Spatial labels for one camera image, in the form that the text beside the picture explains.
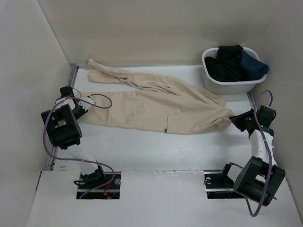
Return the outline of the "beige trousers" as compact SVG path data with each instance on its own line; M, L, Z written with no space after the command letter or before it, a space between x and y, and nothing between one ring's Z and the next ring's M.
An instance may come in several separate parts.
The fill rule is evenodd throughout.
M212 127L225 128L234 116L219 96L181 79L131 72L92 59L88 66L90 82L128 85L133 91L105 92L103 96L82 92L97 104L84 115L85 123L190 135Z

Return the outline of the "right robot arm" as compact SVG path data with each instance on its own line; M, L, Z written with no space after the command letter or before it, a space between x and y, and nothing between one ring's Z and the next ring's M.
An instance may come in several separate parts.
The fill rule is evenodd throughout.
M220 183L255 202L268 206L285 177L284 169L277 166L273 157L272 140L274 131L270 125L276 111L261 106L256 112L251 109L243 114L230 117L240 131L247 131L251 144L252 157L238 176L229 171L232 164L226 164L220 174Z

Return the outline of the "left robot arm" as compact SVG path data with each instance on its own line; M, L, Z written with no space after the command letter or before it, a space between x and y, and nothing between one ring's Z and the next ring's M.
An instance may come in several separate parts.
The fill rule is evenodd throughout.
M102 188L107 182L106 175L101 165L82 150L82 131L78 124L78 119L88 113L91 106L97 106L92 98L95 94L77 98L69 86L60 88L60 93L56 107L41 113L46 134L53 146L67 151L72 160L78 160L81 173L80 179L74 181L75 185L80 189Z

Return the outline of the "navy blue trousers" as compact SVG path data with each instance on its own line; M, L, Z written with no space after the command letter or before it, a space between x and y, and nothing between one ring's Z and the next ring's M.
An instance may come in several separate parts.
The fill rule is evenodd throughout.
M259 80L268 72L268 66L241 51L240 70L244 81Z

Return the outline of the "black trousers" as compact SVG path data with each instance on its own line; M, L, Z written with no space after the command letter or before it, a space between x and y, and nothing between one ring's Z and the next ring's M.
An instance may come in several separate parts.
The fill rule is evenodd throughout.
M240 45L220 46L215 58L205 57L205 65L210 77L220 82L240 81L242 51Z

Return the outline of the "white laundry basket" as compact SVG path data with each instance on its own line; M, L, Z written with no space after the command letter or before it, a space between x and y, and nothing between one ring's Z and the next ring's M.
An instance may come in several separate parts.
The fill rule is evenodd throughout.
M250 92L257 84L262 83L267 78L267 74L263 75L259 80L239 81L239 82L220 82L213 79L206 68L205 58L216 58L219 48L206 49L202 54L202 82L204 88L216 95L231 95Z

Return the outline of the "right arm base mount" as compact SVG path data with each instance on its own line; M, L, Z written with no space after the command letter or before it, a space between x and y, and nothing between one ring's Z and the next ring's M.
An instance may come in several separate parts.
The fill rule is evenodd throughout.
M208 199L244 199L233 190L234 181L222 175L222 170L204 171L204 185Z

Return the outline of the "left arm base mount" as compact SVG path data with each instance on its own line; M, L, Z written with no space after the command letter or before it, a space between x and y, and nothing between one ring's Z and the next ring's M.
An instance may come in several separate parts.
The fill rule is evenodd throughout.
M73 183L78 187L76 199L80 199L80 197L85 194L87 191L98 186L97 189L94 189L87 194L85 194L82 199L84 200L118 200L120 199L120 187L121 187L121 172L115 172L114 179L110 181L112 178L112 173L105 172L105 175L102 177L88 179L85 182L82 178L74 181Z

